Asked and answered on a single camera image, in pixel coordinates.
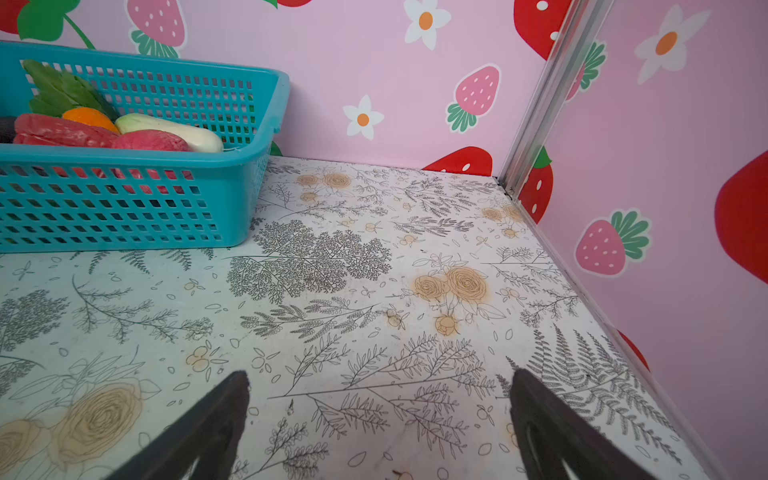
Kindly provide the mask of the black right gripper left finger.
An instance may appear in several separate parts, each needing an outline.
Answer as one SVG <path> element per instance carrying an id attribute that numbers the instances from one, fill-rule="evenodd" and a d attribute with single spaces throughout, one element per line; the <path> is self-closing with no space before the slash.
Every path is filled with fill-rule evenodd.
<path id="1" fill-rule="evenodd" d="M 228 375 L 111 479 L 227 479 L 250 402 L 247 373 Z"/>

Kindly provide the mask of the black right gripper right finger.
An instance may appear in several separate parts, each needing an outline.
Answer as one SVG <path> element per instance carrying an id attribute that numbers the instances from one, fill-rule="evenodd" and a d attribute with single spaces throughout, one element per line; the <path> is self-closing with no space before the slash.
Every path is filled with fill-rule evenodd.
<path id="1" fill-rule="evenodd" d="M 526 369 L 509 390 L 511 420 L 529 479 L 651 479 Z"/>

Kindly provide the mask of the teal plastic basket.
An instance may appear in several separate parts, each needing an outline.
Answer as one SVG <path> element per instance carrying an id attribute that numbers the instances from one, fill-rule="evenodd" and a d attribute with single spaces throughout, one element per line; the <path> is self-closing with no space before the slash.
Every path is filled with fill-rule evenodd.
<path id="1" fill-rule="evenodd" d="M 249 234 L 290 80 L 278 70 L 22 42 L 1 45 L 1 112 L 29 110 L 36 60 L 89 80 L 121 112 L 218 135 L 220 153 L 5 144 L 1 249 L 225 248 Z"/>

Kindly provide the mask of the magenta toy fruit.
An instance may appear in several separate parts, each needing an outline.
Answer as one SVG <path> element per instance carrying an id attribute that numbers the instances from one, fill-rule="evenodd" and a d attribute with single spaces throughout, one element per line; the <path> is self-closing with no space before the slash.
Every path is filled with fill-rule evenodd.
<path id="1" fill-rule="evenodd" d="M 139 130 L 120 135 L 113 149 L 142 151 L 190 151 L 188 143 L 178 135 L 161 130 Z"/>

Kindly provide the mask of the red toy pepper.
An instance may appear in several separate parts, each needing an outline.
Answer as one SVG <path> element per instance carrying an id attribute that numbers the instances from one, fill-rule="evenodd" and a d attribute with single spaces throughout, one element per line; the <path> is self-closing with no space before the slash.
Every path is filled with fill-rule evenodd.
<path id="1" fill-rule="evenodd" d="M 14 144 L 111 148 L 118 135 L 101 127 L 39 114 L 23 114 L 14 122 Z"/>

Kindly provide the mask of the orange toy fruit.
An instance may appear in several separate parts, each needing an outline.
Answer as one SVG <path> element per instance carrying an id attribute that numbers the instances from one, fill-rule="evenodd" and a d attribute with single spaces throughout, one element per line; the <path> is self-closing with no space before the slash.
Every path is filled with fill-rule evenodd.
<path id="1" fill-rule="evenodd" d="M 105 113 L 97 109 L 76 107 L 64 112 L 61 118 L 91 127 L 102 128 L 115 134 L 120 133 L 113 121 Z"/>

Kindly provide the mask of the dark eggplant toy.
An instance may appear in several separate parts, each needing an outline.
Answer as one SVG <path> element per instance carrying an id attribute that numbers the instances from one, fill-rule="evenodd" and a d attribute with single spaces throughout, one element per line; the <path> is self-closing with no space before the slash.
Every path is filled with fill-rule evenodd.
<path id="1" fill-rule="evenodd" d="M 0 117 L 0 142 L 2 144 L 12 144 L 16 136 L 15 131 L 16 118 L 13 116 Z"/>

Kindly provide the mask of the green leafy vegetable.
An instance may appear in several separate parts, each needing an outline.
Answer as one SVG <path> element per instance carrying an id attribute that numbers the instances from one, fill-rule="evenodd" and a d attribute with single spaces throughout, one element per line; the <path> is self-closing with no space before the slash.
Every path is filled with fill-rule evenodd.
<path id="1" fill-rule="evenodd" d="M 38 91 L 28 102 L 33 113 L 61 117 L 67 111 L 86 107 L 110 120 L 118 118 L 118 111 L 88 81 L 35 60 L 23 60 L 21 65 Z"/>

